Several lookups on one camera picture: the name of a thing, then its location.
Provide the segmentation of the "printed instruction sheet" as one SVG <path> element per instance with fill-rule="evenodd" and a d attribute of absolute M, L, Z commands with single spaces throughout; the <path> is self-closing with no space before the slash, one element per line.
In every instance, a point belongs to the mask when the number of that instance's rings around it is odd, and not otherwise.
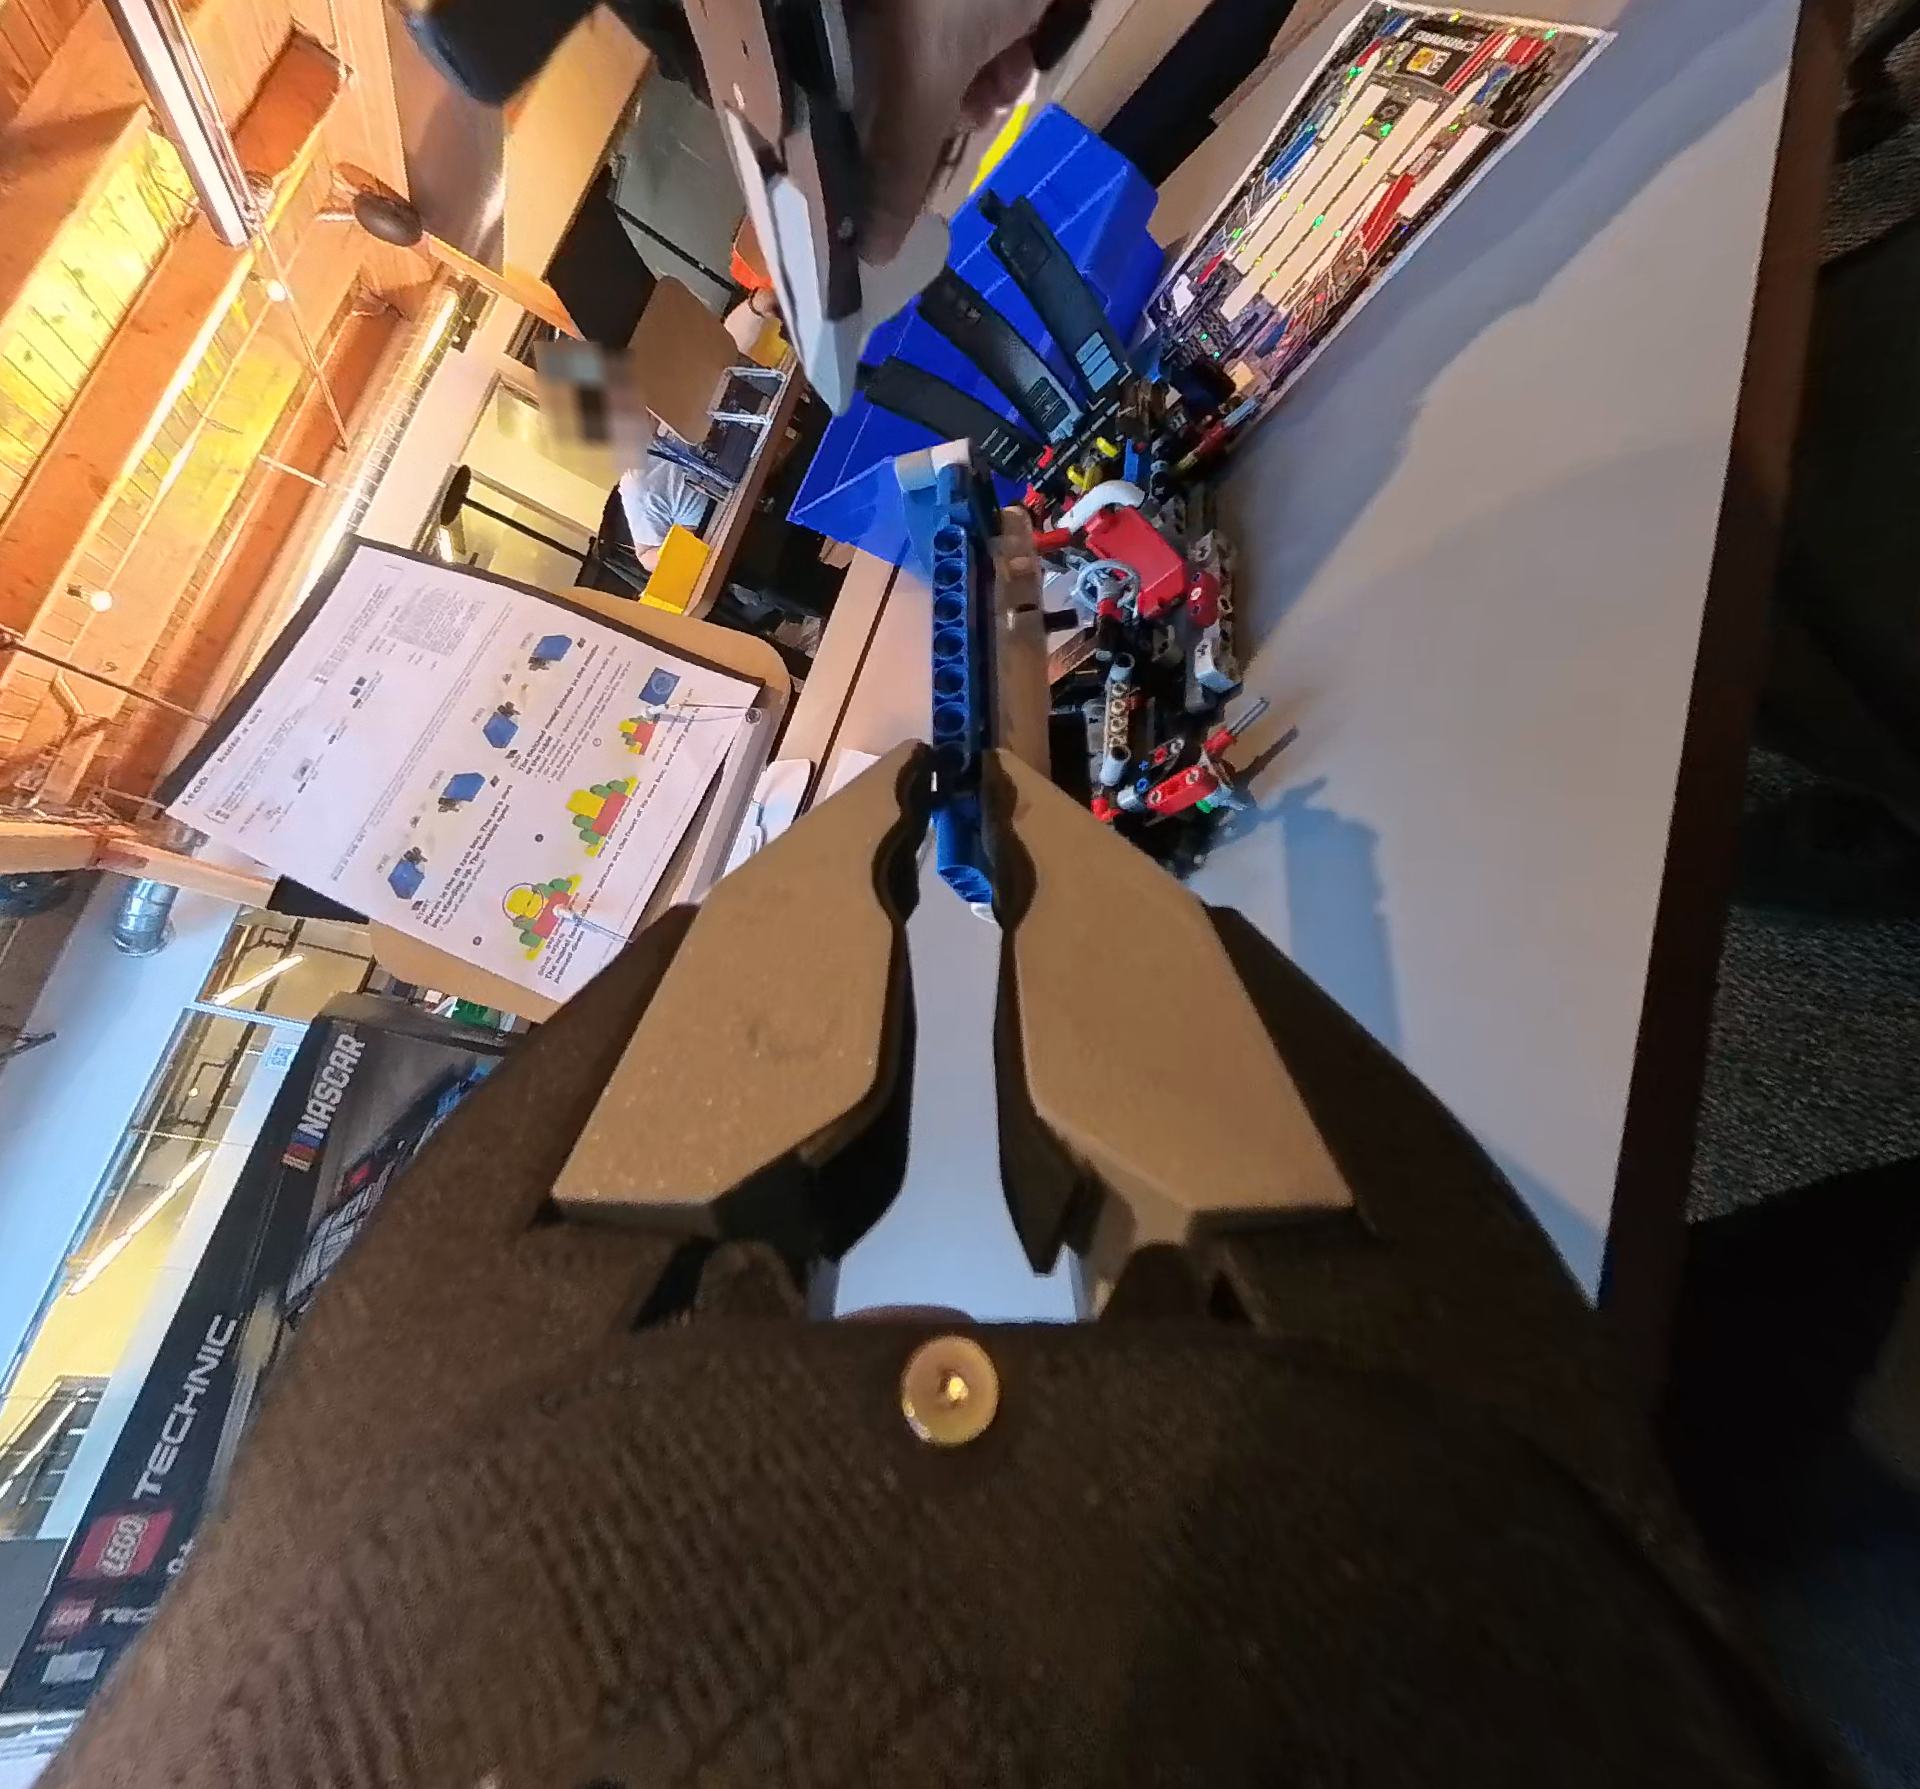
<path fill-rule="evenodd" d="M 756 696 L 559 594 L 356 539 L 157 802 L 560 1005 L 636 934 Z"/>

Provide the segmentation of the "pile of loose brick pieces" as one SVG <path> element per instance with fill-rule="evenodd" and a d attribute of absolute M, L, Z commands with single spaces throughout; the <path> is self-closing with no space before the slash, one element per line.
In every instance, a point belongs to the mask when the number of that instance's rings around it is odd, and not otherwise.
<path fill-rule="evenodd" d="M 1072 434 L 1043 450 L 1024 505 L 1055 512 L 1095 480 L 1136 480 L 1150 494 L 1209 472 L 1260 411 L 1246 361 L 1174 358 L 1125 378 Z"/>

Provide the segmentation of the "black curved brick panel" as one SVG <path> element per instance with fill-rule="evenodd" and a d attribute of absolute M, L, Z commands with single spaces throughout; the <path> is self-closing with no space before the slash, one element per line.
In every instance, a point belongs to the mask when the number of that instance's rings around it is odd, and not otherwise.
<path fill-rule="evenodd" d="M 1080 428 L 1083 411 L 1070 387 L 1013 323 L 950 267 L 924 286 L 918 312 L 1013 404 L 1043 444 L 1058 447 Z"/>
<path fill-rule="evenodd" d="M 991 249 L 1070 361 L 1089 407 L 1134 375 L 1127 346 L 1097 293 L 1026 196 L 996 203 Z"/>
<path fill-rule="evenodd" d="M 1028 428 L 899 356 L 860 363 L 856 389 L 875 409 L 933 433 L 939 444 L 969 441 L 1001 478 L 1026 477 L 1043 457 L 1043 444 Z"/>

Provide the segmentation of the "toy brick car chassis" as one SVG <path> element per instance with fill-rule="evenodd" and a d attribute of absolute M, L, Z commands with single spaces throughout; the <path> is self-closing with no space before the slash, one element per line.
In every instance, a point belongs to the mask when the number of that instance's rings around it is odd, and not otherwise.
<path fill-rule="evenodd" d="M 1246 824 L 1254 772 L 1293 740 L 1246 691 L 1240 562 L 1214 488 L 1094 462 L 1033 482 L 1020 509 L 1044 631 L 1041 767 L 1174 879 L 1196 879 Z"/>

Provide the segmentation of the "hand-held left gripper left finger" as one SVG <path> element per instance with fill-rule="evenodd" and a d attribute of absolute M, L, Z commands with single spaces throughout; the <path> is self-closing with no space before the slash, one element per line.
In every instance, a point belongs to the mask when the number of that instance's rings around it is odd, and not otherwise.
<path fill-rule="evenodd" d="M 718 880 L 552 1188 L 574 1221 L 851 1250 L 907 1169 L 926 746 L 900 742 Z"/>

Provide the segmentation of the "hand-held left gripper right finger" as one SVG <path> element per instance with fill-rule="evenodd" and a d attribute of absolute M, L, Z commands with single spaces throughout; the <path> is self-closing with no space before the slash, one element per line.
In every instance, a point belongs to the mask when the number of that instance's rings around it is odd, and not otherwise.
<path fill-rule="evenodd" d="M 1028 1263 L 1120 1273 L 1353 1191 L 1207 906 L 1007 751 L 996 876 L 999 1180 Z"/>

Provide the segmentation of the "grey desk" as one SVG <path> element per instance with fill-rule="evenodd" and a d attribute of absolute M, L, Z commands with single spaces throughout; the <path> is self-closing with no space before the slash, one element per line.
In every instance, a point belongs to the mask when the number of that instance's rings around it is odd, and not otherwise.
<path fill-rule="evenodd" d="M 1173 260 L 1367 3 L 1301 0 L 1166 178 Z M 1269 709 L 1191 888 L 1660 1352 L 1853 0 L 1400 3 L 1601 44 L 1218 472 Z"/>

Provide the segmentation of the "printed sticker sheet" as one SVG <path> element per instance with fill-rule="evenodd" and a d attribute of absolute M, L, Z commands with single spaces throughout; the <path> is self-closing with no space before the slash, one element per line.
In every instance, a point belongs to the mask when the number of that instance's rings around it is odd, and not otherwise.
<path fill-rule="evenodd" d="M 1164 378 L 1269 413 L 1325 344 L 1614 39 L 1603 27 L 1367 0 L 1143 310 Z"/>

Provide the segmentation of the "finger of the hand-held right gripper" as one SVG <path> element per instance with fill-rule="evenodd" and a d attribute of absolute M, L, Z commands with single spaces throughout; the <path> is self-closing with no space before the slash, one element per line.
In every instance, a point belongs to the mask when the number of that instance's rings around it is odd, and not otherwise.
<path fill-rule="evenodd" d="M 842 0 L 681 4 L 786 337 L 815 396 L 827 407 L 849 407 L 867 328 L 860 319 L 808 328 L 786 313 L 786 133 L 796 97 L 833 97 L 856 134 Z"/>
<path fill-rule="evenodd" d="M 851 118 L 833 97 L 798 94 L 786 133 L 786 313 L 808 328 L 875 328 L 947 267 L 947 222 L 914 218 L 899 254 L 863 254 L 865 180 Z"/>

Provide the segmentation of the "blue white brick panel assembly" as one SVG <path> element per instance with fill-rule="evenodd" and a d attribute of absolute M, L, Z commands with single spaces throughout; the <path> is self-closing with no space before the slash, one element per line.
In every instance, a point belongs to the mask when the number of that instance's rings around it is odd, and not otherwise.
<path fill-rule="evenodd" d="M 981 810 L 981 769 L 991 733 L 988 472 L 966 439 L 895 463 L 907 537 L 930 592 L 930 823 L 937 875 L 975 918 L 996 922 Z"/>

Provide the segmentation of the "blue plastic bin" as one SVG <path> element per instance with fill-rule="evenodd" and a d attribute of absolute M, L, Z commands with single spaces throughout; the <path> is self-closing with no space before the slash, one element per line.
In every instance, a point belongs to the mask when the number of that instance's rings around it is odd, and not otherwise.
<path fill-rule="evenodd" d="M 950 382 L 1033 433 L 978 369 L 924 325 L 917 312 L 907 312 L 875 331 L 863 361 L 879 363 L 888 356 Z M 911 551 L 911 539 L 895 462 L 937 444 L 933 433 L 854 393 L 849 411 L 829 423 L 786 512 L 789 521 L 878 562 L 899 562 Z M 996 475 L 999 500 L 1013 500 L 1024 488 L 1026 477 L 1009 480 Z"/>
<path fill-rule="evenodd" d="M 981 203 L 1028 197 L 1097 293 L 1117 335 L 1131 343 L 1155 289 L 1164 248 L 1150 232 L 1157 190 L 1127 156 L 1062 108 L 1034 109 L 1020 139 L 950 220 L 947 263 L 978 289 L 1047 361 L 1070 375 L 1070 358 L 1044 319 L 991 251 Z"/>

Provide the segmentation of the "black product box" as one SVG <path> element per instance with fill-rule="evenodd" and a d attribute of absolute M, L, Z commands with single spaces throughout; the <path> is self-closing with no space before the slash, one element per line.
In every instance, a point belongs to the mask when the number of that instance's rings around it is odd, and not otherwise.
<path fill-rule="evenodd" d="M 195 1199 L 184 1276 L 134 1327 L 131 1363 L 85 1441 L 63 1553 L 4 1676 L 4 1715 L 80 1712 L 167 1588 L 223 1493 L 281 1352 L 396 1177 L 514 1037 L 371 994 L 314 1016 L 239 1150 Z"/>

